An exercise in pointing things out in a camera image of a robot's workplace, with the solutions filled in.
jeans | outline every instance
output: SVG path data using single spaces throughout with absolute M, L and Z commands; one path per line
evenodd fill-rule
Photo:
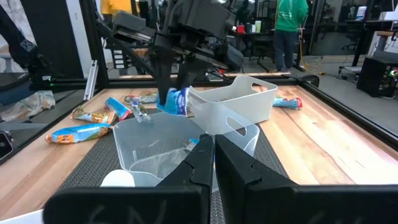
M 275 30 L 274 48 L 276 70 L 286 72 L 293 66 L 293 53 L 299 37 L 298 32 Z

yellow shirt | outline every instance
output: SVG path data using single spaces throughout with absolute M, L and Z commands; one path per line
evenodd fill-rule
M 137 13 L 139 14 L 138 0 L 136 0 Z M 101 0 L 101 13 L 116 15 L 119 11 L 131 14 L 131 0 Z

metal frame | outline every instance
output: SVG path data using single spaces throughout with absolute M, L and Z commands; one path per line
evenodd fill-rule
M 94 7 L 90 6 L 90 1 L 80 0 L 83 18 L 85 20 L 85 26 L 87 31 L 87 38 L 90 46 L 90 52 L 93 60 L 98 61 L 98 76 L 96 79 L 97 82 L 97 92 L 105 88 L 154 88 L 157 87 L 156 82 L 153 78 L 137 78 L 137 79 L 109 79 L 106 73 L 106 67 L 104 65 L 104 55 L 102 51 L 102 45 L 100 37 L 98 35 L 98 31 L 93 29 L 93 25 L 95 25 L 95 18 L 93 17 L 93 13 L 90 10 L 93 10 Z M 337 110 L 337 112 L 346 116 L 348 119 L 352 120 L 355 124 L 362 127 L 365 131 L 369 132 L 373 136 L 380 139 L 382 142 L 386 143 L 388 146 L 398 151 L 398 136 L 391 131 L 381 127 L 380 125 L 372 122 L 371 120 L 365 118 L 360 115 L 356 111 L 352 110 L 348 106 L 340 103 L 338 100 L 333 97 L 327 95 L 323 91 L 317 88 L 318 80 L 311 80 L 311 76 L 307 78 L 298 78 L 293 76 L 273 76 L 273 75 L 258 75 L 253 76 L 254 78 L 258 78 L 275 85 L 298 85 L 301 86 L 304 90 L 307 90 L 315 97 L 319 98 L 327 105 L 331 106 L 333 109 Z M 232 84 L 234 77 L 228 77 L 227 80 L 222 81 L 195 81 L 193 86 L 226 86 Z M 54 85 L 51 86 L 54 89 L 84 89 L 86 87 L 86 80 L 82 79 L 68 79 L 68 80 L 57 80 Z M 55 125 L 62 118 L 66 117 L 69 114 L 69 111 L 56 120 L 49 124 L 49 126 Z M 47 131 L 49 128 L 43 129 L 39 134 L 36 135 L 36 138 Z
M 90 100 L 94 96 L 97 74 L 98 74 L 98 64 L 97 61 L 95 60 L 91 62 L 90 74 L 88 75 L 87 78 L 85 95 L 83 97 L 84 100 Z

computer tower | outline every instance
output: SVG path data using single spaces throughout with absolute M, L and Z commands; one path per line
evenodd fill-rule
M 397 85 L 397 72 L 396 62 L 366 58 L 356 87 L 371 97 L 393 97 Z

wooden tabletop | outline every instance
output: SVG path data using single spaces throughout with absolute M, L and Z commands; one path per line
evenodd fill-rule
M 383 36 L 392 36 L 394 34 L 394 32 L 391 31 L 376 31 L 376 35 L 383 35 Z
M 273 108 L 260 124 L 289 177 L 298 184 L 398 184 L 398 153 L 299 86 L 279 86 L 277 96 L 301 97 L 301 110 Z M 103 90 L 87 111 L 110 97 L 155 89 Z M 43 207 L 96 140 L 48 144 L 47 134 L 85 124 L 66 117 L 0 166 L 0 220 Z

